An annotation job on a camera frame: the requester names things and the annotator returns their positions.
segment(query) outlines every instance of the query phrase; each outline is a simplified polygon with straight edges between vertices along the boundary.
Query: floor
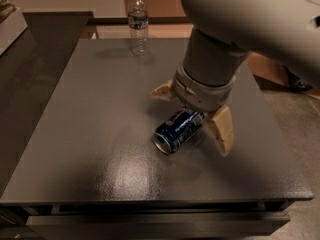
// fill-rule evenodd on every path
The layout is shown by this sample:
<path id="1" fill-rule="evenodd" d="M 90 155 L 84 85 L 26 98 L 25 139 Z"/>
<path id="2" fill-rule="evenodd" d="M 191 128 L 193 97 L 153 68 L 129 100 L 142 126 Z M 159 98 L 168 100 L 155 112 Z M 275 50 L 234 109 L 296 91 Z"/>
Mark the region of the floor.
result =
<path id="1" fill-rule="evenodd" d="M 192 26 L 150 26 L 151 38 L 187 38 Z M 87 27 L 82 38 L 129 38 L 127 26 Z M 283 68 L 257 54 L 247 63 L 283 131 L 293 154 L 301 165 L 315 198 L 297 202 L 287 211 L 291 222 L 267 237 L 246 240 L 318 240 L 320 235 L 320 92 L 293 93 L 287 87 Z"/>

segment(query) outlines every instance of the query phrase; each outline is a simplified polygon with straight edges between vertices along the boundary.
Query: white object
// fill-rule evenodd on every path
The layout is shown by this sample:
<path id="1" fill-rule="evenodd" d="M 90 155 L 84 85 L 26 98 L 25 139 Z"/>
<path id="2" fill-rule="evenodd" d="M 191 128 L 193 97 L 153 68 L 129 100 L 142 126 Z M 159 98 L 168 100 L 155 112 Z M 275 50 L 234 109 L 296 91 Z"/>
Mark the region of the white object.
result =
<path id="1" fill-rule="evenodd" d="M 21 35 L 27 28 L 27 23 L 20 8 L 0 24 L 0 55 Z"/>
<path id="2" fill-rule="evenodd" d="M 128 4 L 128 21 L 131 36 L 131 50 L 135 55 L 149 52 L 149 20 L 147 7 L 143 0 L 130 0 Z"/>

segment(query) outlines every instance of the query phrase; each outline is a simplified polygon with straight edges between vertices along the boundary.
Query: gray tabletop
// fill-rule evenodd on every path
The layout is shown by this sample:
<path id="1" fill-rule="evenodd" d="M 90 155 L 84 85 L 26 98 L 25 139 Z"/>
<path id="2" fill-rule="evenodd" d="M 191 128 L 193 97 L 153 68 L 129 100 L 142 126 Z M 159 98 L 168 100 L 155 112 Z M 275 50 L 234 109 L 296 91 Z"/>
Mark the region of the gray tabletop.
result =
<path id="1" fill-rule="evenodd" d="M 182 107 L 150 98 L 187 39 L 81 40 L 7 185 L 3 204 L 307 200 L 313 194 L 247 66 L 228 101 L 235 145 L 220 156 L 206 129 L 162 154 L 155 128 Z"/>

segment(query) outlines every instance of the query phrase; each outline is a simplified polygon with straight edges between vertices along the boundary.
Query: soda can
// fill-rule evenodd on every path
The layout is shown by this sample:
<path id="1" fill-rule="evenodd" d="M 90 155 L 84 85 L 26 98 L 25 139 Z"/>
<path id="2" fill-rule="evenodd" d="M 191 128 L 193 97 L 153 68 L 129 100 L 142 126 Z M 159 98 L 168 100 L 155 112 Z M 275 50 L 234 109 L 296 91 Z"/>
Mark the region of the soda can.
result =
<path id="1" fill-rule="evenodd" d="M 158 149 L 169 155 L 176 152 L 201 127 L 204 113 L 182 108 L 155 131 L 153 140 Z"/>

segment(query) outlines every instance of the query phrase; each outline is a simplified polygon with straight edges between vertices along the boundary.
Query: can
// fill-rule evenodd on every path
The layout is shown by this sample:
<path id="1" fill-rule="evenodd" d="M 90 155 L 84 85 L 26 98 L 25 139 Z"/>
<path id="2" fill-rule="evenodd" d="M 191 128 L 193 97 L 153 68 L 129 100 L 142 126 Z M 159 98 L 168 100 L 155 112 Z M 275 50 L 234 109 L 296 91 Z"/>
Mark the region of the can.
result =
<path id="1" fill-rule="evenodd" d="M 172 154 L 202 127 L 204 118 L 204 113 L 184 107 L 156 129 L 153 141 L 163 153 Z"/>

